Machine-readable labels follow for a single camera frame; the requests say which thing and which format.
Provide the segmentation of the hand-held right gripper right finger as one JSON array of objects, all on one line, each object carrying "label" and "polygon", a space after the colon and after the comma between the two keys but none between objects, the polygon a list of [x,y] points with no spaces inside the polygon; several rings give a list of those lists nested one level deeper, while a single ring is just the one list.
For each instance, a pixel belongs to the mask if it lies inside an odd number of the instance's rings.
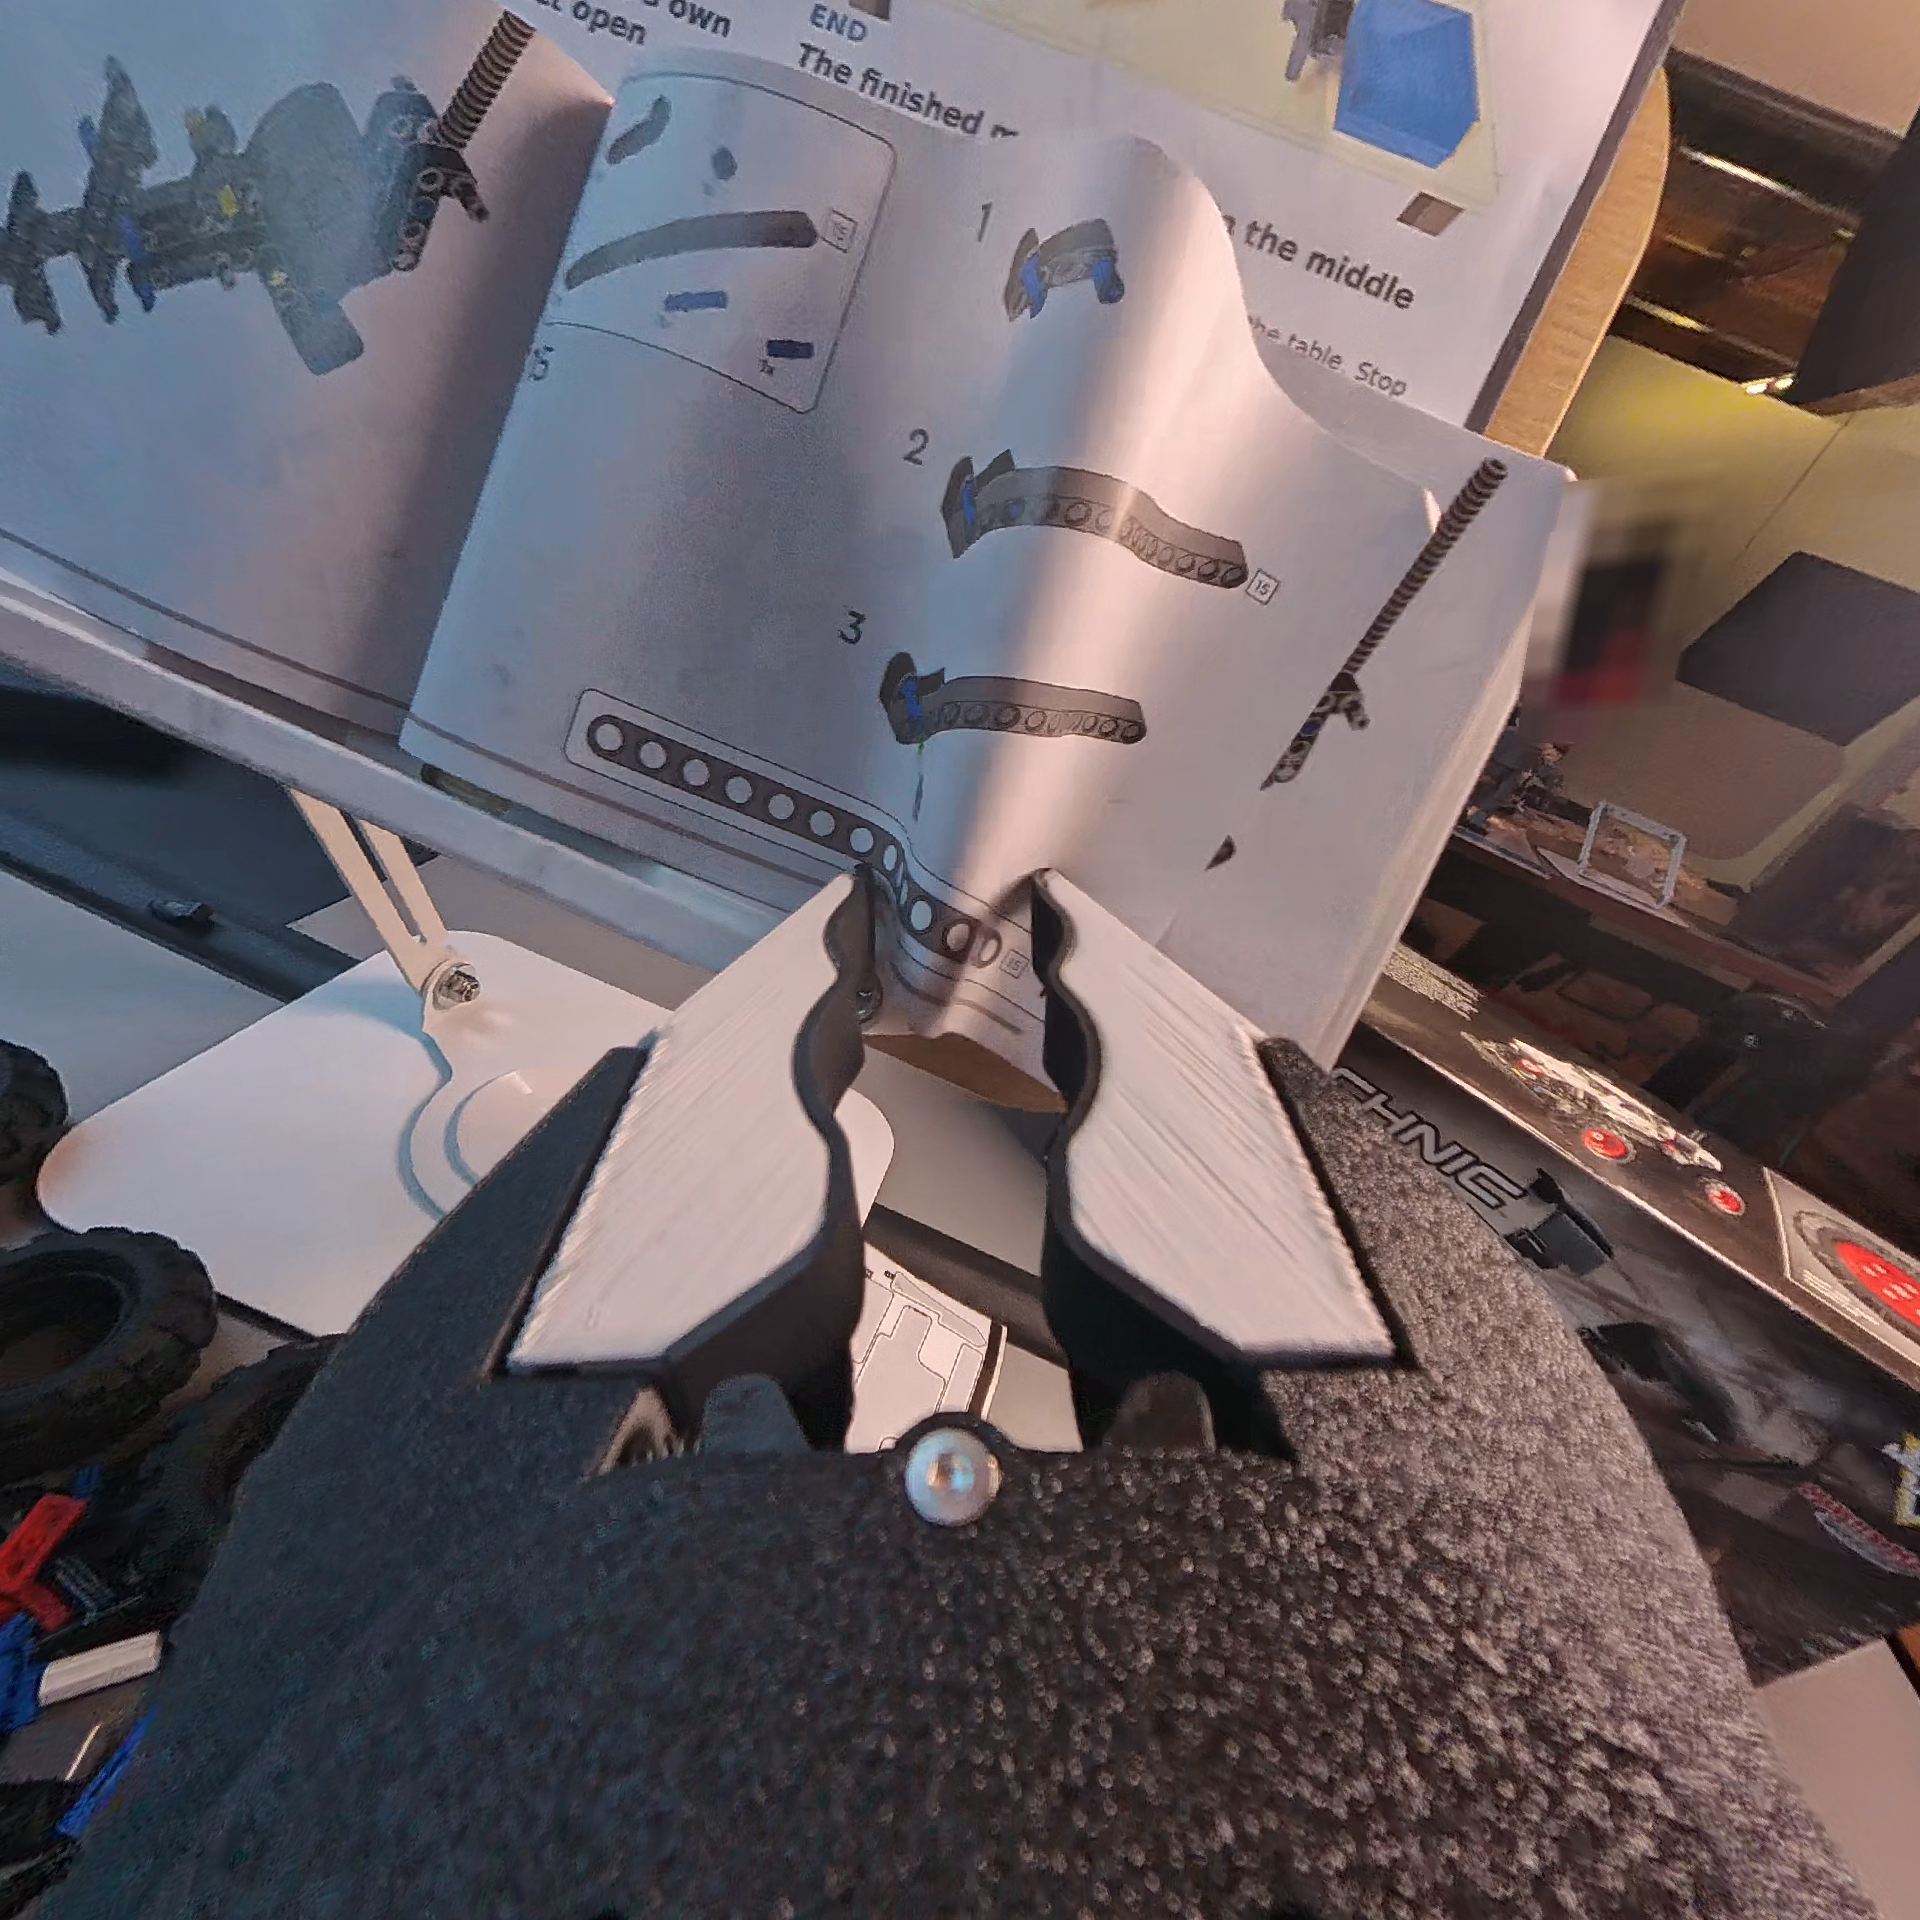
[{"label": "hand-held right gripper right finger", "polygon": [[1401,1363],[1348,1209],[1269,1043],[1069,877],[1033,877],[1046,1150],[1044,1312],[1081,1426],[1275,1426],[1264,1378]]}]

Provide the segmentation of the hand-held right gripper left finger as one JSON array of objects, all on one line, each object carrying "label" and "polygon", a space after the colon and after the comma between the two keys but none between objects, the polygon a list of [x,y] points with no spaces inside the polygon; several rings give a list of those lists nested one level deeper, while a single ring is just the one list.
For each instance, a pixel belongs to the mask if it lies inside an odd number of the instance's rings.
[{"label": "hand-held right gripper left finger", "polygon": [[530,1299],[509,1373],[638,1373],[700,1422],[765,1373],[852,1420],[864,1253],[839,1104],[863,1067],[874,890],[808,898],[656,1030]]}]

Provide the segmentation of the pile of small building pieces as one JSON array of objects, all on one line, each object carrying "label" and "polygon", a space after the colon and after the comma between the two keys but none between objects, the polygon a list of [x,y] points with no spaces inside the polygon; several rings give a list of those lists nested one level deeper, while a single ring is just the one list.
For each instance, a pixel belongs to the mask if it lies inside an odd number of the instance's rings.
[{"label": "pile of small building pieces", "polygon": [[[39,1497],[2,1545],[2,1742],[31,1728],[50,1709],[77,1704],[114,1688],[147,1683],[163,1656],[163,1633],[147,1630],[99,1649],[45,1657],[45,1641],[75,1617],[50,1565],[81,1523],[87,1501],[51,1492]],[[110,1802],[130,1771],[151,1717],[132,1719],[121,1742],[88,1771],[67,1763],[60,1777],[5,1780],[2,1869],[5,1894],[23,1902],[31,1879],[58,1880],[71,1863],[87,1828]]]}]

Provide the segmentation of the building instruction booklet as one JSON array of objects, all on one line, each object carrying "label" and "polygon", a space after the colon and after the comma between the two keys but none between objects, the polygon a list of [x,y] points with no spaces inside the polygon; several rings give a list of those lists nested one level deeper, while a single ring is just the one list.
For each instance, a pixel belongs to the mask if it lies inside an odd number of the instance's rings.
[{"label": "building instruction booklet", "polygon": [[5,581],[789,912],[1040,1073],[1058,870],[1332,1062],[1566,472],[1253,325],[1140,138],[970,146],[489,5],[5,5]]}]

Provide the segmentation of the grey desk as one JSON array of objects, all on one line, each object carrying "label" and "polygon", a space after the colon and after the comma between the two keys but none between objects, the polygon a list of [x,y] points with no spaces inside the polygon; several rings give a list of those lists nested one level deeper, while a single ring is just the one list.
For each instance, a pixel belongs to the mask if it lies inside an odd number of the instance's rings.
[{"label": "grey desk", "polygon": [[[454,856],[424,866],[454,946],[544,1025],[579,1074],[677,1010],[709,969],[677,962]],[[251,990],[5,874],[5,1041],[42,1054],[83,1121],[39,1179],[69,1226],[130,1226],[197,1250],[226,1308],[277,1333],[337,1335],[435,1226],[398,1169],[398,1134],[431,1089],[420,990],[354,898],[317,920],[364,964],[299,1019],[165,1079],[309,988]],[[616,991],[654,1010],[616,1006]],[[160,1092],[137,1092],[165,1079]],[[1040,1273],[1051,1119],[972,1096],[869,1043],[855,1092],[885,1115],[894,1159],[878,1204]],[[1918,1708],[1888,1641],[1756,1690],[1774,1745],[1882,1914],[1915,1914]]]}]

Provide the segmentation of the white printed task sheet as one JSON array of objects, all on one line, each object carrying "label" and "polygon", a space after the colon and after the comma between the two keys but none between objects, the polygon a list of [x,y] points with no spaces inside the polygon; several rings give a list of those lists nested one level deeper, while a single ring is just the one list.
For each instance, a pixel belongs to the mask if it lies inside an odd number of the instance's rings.
[{"label": "white printed task sheet", "polygon": [[1659,2],[536,2],[643,52],[795,65],[969,138],[1146,138],[1211,188],[1249,321],[1479,428],[1669,53]]}]

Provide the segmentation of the white sticker sheet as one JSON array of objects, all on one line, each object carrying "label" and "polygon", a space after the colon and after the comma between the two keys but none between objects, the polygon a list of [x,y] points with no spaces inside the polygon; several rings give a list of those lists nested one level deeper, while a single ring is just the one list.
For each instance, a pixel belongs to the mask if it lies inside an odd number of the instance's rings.
[{"label": "white sticker sheet", "polygon": [[984,1414],[1006,1330],[867,1250],[867,1295],[850,1351],[845,1448],[879,1453],[935,1414]]}]

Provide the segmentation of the toy truck box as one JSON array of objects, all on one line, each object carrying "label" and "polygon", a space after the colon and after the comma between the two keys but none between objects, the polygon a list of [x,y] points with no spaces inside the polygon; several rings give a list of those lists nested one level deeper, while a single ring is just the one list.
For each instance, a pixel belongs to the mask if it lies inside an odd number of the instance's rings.
[{"label": "toy truck box", "polygon": [[1915,1258],[1397,947],[1335,1079],[1549,1285],[1755,1681],[1918,1618]]}]

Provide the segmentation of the small clear acrylic holder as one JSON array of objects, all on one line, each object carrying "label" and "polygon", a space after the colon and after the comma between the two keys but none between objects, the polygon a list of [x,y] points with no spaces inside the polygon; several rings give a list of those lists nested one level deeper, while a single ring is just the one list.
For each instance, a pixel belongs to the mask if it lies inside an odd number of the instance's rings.
[{"label": "small clear acrylic holder", "polygon": [[1577,849],[1576,874],[1622,898],[1669,909],[1686,870],[1686,833],[1619,804],[1598,804]]}]

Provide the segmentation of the cluttered background workbench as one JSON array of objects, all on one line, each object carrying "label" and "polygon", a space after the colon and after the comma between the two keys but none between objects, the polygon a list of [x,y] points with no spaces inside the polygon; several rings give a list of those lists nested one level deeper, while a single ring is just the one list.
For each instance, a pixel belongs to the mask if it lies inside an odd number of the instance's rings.
[{"label": "cluttered background workbench", "polygon": [[[1915,701],[1898,716],[1915,717]],[[1842,772],[1832,755],[1869,734],[1842,748],[1679,681],[1641,711],[1641,736],[1655,732],[1655,763],[1641,782],[1652,812],[1686,833],[1691,856],[1720,863],[1755,852],[1828,790]],[[1491,839],[1461,836],[1423,898],[1478,920],[1451,964],[1499,991],[1540,991],[1534,975],[1544,969],[1598,972],[1644,1001],[1707,1019],[1731,1001],[1731,972],[1764,991],[1789,991],[1778,975],[1790,972],[1795,983],[1820,978],[1815,1005],[1828,1010],[1844,1005],[1842,985],[1887,972],[1869,959],[1915,916],[1915,828],[1851,800],[1735,894],[1711,881],[1711,898],[1731,916],[1697,937],[1640,907],[1600,907],[1591,886],[1551,866],[1545,842],[1528,847],[1535,864],[1522,874]]]}]

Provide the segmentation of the dark blue panel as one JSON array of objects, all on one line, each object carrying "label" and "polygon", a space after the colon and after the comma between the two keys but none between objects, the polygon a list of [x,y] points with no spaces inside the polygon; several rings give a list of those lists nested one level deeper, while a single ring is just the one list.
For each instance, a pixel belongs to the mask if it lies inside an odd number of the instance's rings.
[{"label": "dark blue panel", "polygon": [[1676,681],[1846,748],[1918,696],[1918,593],[1795,552],[1692,640]]}]

